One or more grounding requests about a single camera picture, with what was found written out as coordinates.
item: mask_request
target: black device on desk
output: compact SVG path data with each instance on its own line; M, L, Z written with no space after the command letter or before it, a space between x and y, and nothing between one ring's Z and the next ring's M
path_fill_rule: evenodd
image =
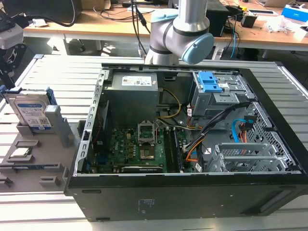
M78 17L82 11L80 0L3 0L5 12L13 17L25 13L26 15L44 15L45 17L70 23L74 17Z

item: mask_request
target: connector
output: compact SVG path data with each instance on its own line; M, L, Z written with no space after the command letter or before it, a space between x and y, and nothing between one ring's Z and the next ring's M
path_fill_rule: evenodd
M239 125L239 129L241 131L249 131L254 127L254 123L257 120L257 117L255 115L245 115L244 116L244 120L246 120L245 123L243 123L243 125Z
M198 81L203 89L203 92L222 92L222 88L218 85L218 79L210 71L200 71Z

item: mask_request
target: aluminum extrusion table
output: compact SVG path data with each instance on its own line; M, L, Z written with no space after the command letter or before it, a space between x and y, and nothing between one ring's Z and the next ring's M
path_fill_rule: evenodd
M37 55L20 76L17 85L23 88L54 90L63 117L68 122L85 119L90 106L101 63L141 64L139 58ZM274 101L299 139L308 148L308 92L285 67L273 62L212 61L200 63L207 67L249 68ZM17 117L5 101L0 102L0 161L16 135ZM47 221L53 226L76 227L75 230L307 230L308 196L296 198L268 217L208 218L189 220L154 220L125 222L94 222L89 224L72 197L63 192L0 193L0 229L11 228L13 221ZM50 224L31 224L34 228ZM20 228L29 225L20 224Z

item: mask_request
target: electronic device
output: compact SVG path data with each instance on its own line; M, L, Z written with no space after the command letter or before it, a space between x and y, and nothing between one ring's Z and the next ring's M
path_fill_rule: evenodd
M251 14L260 14L260 15L268 15L268 16L277 16L278 14L275 11L270 10L258 10L258 9L248 9L248 12Z
M305 4L300 6L297 5L286 5L281 13L286 18L292 18L298 21L308 21L308 9L305 8Z
M60 22L70 23L74 16L71 1L74 3L75 17L78 18L82 11L80 0L3 0L2 4L10 17L25 13L26 15L43 15Z
M289 0L258 0L262 6L267 7L284 7L286 4L290 3Z
M241 25L242 27L252 28L254 26L254 23L257 19L257 16L251 13L244 14Z
M88 221L264 216L308 188L250 70L102 66L67 186Z

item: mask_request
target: power supply label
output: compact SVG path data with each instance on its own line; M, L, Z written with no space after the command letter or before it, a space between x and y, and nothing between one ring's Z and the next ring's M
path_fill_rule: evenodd
M40 103L18 103L18 110L32 129L48 130L51 124L44 115L45 108Z
M151 76L124 76L122 86L152 86Z

